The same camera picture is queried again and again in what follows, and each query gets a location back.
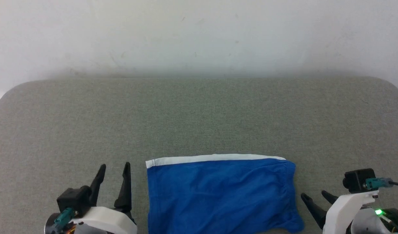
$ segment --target gray fabric surface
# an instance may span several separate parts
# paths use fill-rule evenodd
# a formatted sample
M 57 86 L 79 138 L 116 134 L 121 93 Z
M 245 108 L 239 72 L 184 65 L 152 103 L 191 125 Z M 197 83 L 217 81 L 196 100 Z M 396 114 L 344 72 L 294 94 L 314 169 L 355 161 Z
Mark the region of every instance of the gray fabric surface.
M 0 233 L 41 233 L 66 188 L 107 173 L 100 206 L 113 206 L 132 164 L 133 216 L 147 233 L 145 161 L 213 153 L 281 156 L 297 165 L 300 200 L 347 193 L 346 171 L 372 167 L 398 181 L 398 89 L 375 78 L 47 80 L 0 101 Z M 375 207 L 397 207 L 398 188 Z M 285 233 L 274 230 L 271 233 Z

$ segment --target blue fabric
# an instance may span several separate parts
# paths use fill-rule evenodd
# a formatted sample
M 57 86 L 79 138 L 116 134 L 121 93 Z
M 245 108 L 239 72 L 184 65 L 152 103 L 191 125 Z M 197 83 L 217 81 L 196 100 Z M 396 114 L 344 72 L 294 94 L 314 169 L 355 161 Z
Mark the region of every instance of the blue fabric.
M 225 160 L 147 169 L 150 234 L 254 234 L 303 230 L 294 163 Z

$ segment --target white wall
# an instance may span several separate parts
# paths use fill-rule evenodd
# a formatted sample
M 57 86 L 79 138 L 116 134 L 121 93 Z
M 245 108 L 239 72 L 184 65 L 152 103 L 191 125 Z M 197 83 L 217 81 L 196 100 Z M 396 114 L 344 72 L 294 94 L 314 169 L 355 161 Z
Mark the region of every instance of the white wall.
M 0 96 L 65 76 L 317 72 L 398 87 L 398 0 L 0 0 Z

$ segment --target orange wire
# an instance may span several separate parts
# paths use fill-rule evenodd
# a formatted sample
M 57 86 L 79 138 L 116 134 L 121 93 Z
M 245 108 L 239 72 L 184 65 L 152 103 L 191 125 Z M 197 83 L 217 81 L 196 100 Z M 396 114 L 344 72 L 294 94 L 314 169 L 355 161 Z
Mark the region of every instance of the orange wire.
M 73 234 L 74 230 L 76 230 L 76 225 L 74 225 L 66 234 Z

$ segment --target black cable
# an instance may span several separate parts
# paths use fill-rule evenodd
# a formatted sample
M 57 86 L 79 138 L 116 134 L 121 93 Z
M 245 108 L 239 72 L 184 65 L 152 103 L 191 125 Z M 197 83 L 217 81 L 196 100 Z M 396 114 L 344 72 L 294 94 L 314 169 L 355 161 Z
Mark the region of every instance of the black cable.
M 397 185 L 397 186 L 398 186 L 398 183 L 397 183 L 397 182 L 394 182 L 394 181 L 388 181 L 388 184 L 390 184 L 390 185 Z
M 398 225 L 396 225 L 392 220 L 387 218 L 385 215 L 380 215 L 380 218 L 385 220 L 388 224 L 392 225 L 394 228 L 398 229 Z

